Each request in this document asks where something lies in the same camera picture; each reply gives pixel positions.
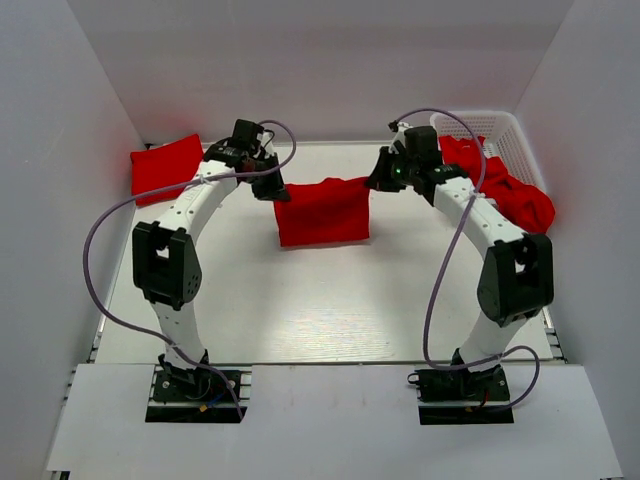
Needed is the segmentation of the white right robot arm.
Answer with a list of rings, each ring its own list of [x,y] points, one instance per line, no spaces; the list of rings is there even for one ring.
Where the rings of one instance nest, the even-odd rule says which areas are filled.
[[[379,151],[367,187],[400,192],[407,187],[445,215],[483,258],[476,289],[480,314],[450,365],[453,390],[472,399],[488,385],[485,371],[512,352],[514,336],[554,298],[553,251],[544,234],[531,234],[507,220],[456,164],[444,163],[435,129],[393,121],[394,136]]]

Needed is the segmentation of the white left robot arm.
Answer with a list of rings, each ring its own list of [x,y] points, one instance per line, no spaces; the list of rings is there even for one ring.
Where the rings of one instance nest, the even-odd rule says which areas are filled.
[[[177,372],[177,387],[199,399],[211,387],[204,368],[208,353],[201,342],[194,299],[203,283],[197,240],[222,202],[245,182],[259,201],[288,202],[281,164],[272,145],[269,121],[238,119],[232,134],[204,153],[193,183],[152,222],[132,232],[133,281],[150,303],[161,334],[168,339],[161,366]]]

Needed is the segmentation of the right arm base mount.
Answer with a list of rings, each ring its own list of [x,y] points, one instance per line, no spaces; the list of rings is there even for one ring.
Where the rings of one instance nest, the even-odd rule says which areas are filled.
[[[501,366],[484,372],[419,369],[407,376],[416,389],[422,426],[512,424],[514,416]]]

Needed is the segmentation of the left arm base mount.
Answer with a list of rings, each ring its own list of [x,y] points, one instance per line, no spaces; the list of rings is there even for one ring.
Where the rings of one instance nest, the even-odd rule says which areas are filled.
[[[149,391],[145,422],[168,424],[239,424],[233,395],[223,379],[204,374],[199,386],[172,377],[155,368]]]

